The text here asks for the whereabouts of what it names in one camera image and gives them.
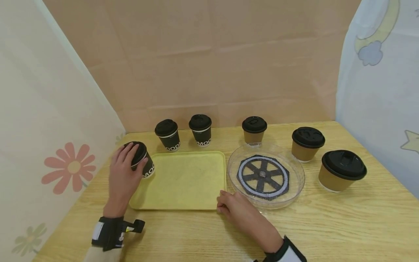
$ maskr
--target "cloud print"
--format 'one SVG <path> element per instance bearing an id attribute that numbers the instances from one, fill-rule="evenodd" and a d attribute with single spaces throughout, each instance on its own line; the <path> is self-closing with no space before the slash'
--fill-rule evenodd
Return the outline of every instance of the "cloud print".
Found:
<path id="1" fill-rule="evenodd" d="M 358 57 L 362 61 L 363 65 L 376 65 L 383 58 L 383 52 L 381 51 L 381 42 L 374 41 L 371 44 L 363 47 L 358 52 Z"/>

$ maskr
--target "black paper cup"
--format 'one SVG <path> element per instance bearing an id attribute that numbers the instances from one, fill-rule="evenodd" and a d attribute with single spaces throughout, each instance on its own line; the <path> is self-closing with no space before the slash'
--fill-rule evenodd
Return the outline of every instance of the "black paper cup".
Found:
<path id="1" fill-rule="evenodd" d="M 136 153 L 134 155 L 134 158 L 131 161 L 131 169 L 133 171 L 137 170 L 137 166 L 141 162 L 141 160 L 143 160 L 145 158 L 148 158 L 147 164 L 145 164 L 145 166 L 144 166 L 144 168 L 142 170 L 142 176 L 143 176 L 143 178 L 148 178 L 151 175 L 153 175 L 154 174 L 154 170 L 155 170 L 154 163 L 153 163 L 153 160 L 151 159 L 150 155 L 147 152 L 147 147 L 145 146 L 145 144 L 142 143 L 142 142 L 136 142 L 136 141 L 132 141 L 132 142 L 129 142 L 129 143 L 133 143 L 134 144 L 133 147 L 136 144 L 139 145 L 138 146 L 138 149 L 137 149 L 137 151 L 136 151 Z"/>
<path id="2" fill-rule="evenodd" d="M 163 146 L 169 152 L 176 152 L 181 142 L 179 140 L 178 124 L 171 120 L 166 119 L 156 125 L 154 133 L 160 138 Z"/>
<path id="3" fill-rule="evenodd" d="M 192 129 L 198 146 L 206 147 L 211 143 L 211 118 L 204 114 L 196 114 L 189 121 L 189 128 Z"/>

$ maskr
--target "pink flower print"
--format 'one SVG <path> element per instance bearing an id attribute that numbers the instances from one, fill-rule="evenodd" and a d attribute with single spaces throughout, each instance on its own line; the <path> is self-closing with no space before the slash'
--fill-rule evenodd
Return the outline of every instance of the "pink flower print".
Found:
<path id="1" fill-rule="evenodd" d="M 48 157 L 44 161 L 44 164 L 47 167 L 55 168 L 57 170 L 43 176 L 41 183 L 49 184 L 60 179 L 53 190 L 53 193 L 56 195 L 64 192 L 71 178 L 73 178 L 74 192 L 79 192 L 83 186 L 87 187 L 81 177 L 90 181 L 93 179 L 93 174 L 91 172 L 96 170 L 95 166 L 88 166 L 88 164 L 95 160 L 94 155 L 86 157 L 90 149 L 88 145 L 82 145 L 77 155 L 75 154 L 73 143 L 65 144 L 64 149 L 65 150 L 60 148 L 57 150 L 56 154 L 59 158 Z"/>

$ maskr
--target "black plastic lid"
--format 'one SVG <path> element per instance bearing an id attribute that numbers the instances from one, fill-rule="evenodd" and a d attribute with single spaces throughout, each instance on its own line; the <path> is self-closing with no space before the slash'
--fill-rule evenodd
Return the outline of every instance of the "black plastic lid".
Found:
<path id="1" fill-rule="evenodd" d="M 323 134 L 312 127 L 299 127 L 292 132 L 292 140 L 305 148 L 321 148 L 326 139 Z"/>
<path id="2" fill-rule="evenodd" d="M 346 180 L 360 180 L 367 174 L 361 158 L 348 150 L 329 151 L 321 161 L 329 172 Z"/>
<path id="3" fill-rule="evenodd" d="M 195 131 L 201 131 L 209 128 L 212 124 L 211 118 L 204 114 L 196 114 L 189 121 L 189 128 Z"/>
<path id="4" fill-rule="evenodd" d="M 154 133 L 159 137 L 173 134 L 178 129 L 178 124 L 172 119 L 165 119 L 156 125 Z"/>
<path id="5" fill-rule="evenodd" d="M 261 117 L 248 117 L 241 123 L 241 127 L 247 133 L 257 134 L 264 132 L 268 124 Z"/>
<path id="6" fill-rule="evenodd" d="M 131 161 L 131 166 L 138 164 L 138 162 L 140 162 L 145 155 L 147 154 L 147 147 L 145 146 L 144 143 L 142 142 L 137 142 L 137 141 L 132 141 L 129 143 L 133 143 L 132 147 L 134 147 L 136 144 L 139 144 L 137 151 L 135 152 L 134 158 Z"/>

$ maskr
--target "yellow tray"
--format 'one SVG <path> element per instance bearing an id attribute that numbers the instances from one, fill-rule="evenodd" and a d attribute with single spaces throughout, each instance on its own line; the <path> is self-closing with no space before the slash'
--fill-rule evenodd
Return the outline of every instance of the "yellow tray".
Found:
<path id="1" fill-rule="evenodd" d="M 151 157 L 154 174 L 143 179 L 129 205 L 149 210 L 215 210 L 225 190 L 225 156 L 219 151 Z"/>

